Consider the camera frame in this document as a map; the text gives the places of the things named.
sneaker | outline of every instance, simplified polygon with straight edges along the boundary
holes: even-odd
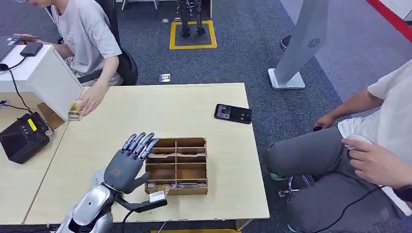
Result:
[[[274,173],[270,173],[270,176],[271,176],[272,180],[274,180],[274,181],[284,181],[284,180],[287,179],[287,177],[281,177],[281,176],[278,176]]]
[[[293,233],[298,233],[297,231],[295,231],[289,224],[288,224],[288,229],[289,231],[293,232]]]

yellow label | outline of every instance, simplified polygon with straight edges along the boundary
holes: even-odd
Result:
[[[29,119],[28,122],[29,122],[29,125],[30,125],[30,127],[32,128],[32,130],[33,130],[33,131],[36,131],[37,128],[36,128],[36,126],[34,125],[33,121],[32,121],[31,119]]]

red stripe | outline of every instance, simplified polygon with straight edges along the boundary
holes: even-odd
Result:
[[[412,42],[412,28],[379,0],[367,0],[386,20]]]

cardboard box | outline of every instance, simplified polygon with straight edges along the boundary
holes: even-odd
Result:
[[[145,170],[150,179],[145,184],[147,194],[156,185],[170,184],[168,195],[207,193],[206,139],[162,138],[146,159]]]

white stand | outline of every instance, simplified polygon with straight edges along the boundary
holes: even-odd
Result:
[[[296,30],[275,69],[269,69],[269,79],[275,90],[305,88],[299,70],[325,44],[327,0],[304,0]]]
[[[300,72],[297,72],[286,84],[279,84],[277,82],[275,69],[269,69],[268,73],[273,90],[303,89],[306,87]]]

